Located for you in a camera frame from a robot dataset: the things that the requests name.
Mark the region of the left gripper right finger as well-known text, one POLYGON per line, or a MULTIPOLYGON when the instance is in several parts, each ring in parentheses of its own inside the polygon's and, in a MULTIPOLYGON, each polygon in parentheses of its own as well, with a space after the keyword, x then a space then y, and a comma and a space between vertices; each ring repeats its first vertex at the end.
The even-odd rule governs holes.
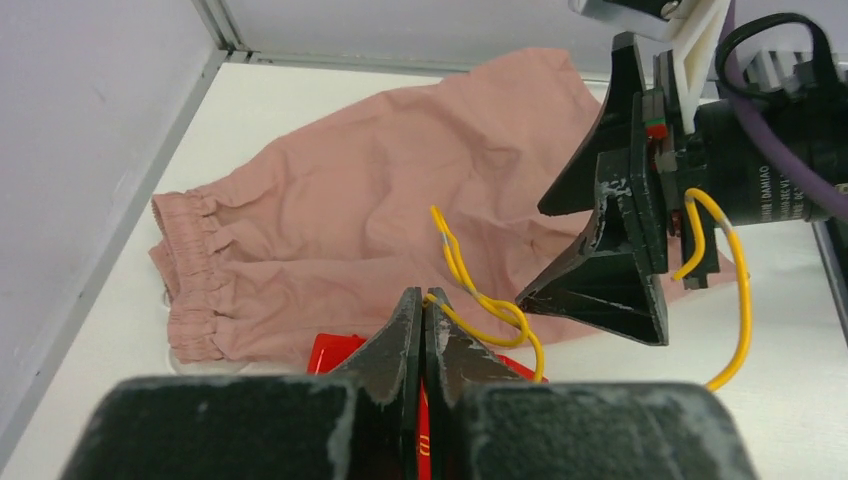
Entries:
POLYGON ((482 341, 463 330, 443 308, 440 288, 428 290, 423 306, 423 391, 426 393, 430 477, 469 479, 478 433, 479 390, 489 384, 524 383, 482 341))

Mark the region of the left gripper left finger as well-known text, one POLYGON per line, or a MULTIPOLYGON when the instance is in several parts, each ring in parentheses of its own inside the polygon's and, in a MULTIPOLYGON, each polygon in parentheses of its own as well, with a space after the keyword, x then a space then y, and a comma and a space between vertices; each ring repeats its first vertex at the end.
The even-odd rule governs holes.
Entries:
POLYGON ((386 324, 332 374, 354 386, 349 479, 416 479, 423 295, 405 289, 386 324))

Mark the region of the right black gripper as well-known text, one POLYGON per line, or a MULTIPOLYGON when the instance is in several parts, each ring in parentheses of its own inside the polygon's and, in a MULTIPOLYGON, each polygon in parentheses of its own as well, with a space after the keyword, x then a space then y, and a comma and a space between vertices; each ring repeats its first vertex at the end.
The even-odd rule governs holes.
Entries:
POLYGON ((578 238, 518 294, 522 311, 666 346, 660 276, 698 290, 719 271, 714 222, 685 199, 693 187, 708 188, 707 160, 699 135, 685 129, 673 59, 670 51, 653 58, 647 86, 636 36, 613 38, 601 111, 537 203, 547 216, 594 210, 578 238), (618 150, 630 142, 629 154, 618 150))

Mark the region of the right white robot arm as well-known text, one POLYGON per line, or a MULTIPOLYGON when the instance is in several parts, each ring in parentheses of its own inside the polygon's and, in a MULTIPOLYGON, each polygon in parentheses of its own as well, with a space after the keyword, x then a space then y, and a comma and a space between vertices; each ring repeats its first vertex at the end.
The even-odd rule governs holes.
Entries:
POLYGON ((716 222, 685 194, 709 194, 734 225, 847 215, 847 75, 823 29, 795 13, 735 29, 718 19, 707 57, 721 99, 684 109, 682 65, 654 59, 644 82, 636 37, 617 34, 602 109, 576 153, 539 201, 548 216, 585 212, 583 232, 517 296, 530 314, 568 318, 650 346, 669 341, 661 284, 670 245, 693 260, 684 286, 704 289, 719 271, 716 222), (806 27, 811 57, 772 88, 742 84, 734 59, 749 38, 781 25, 806 27))

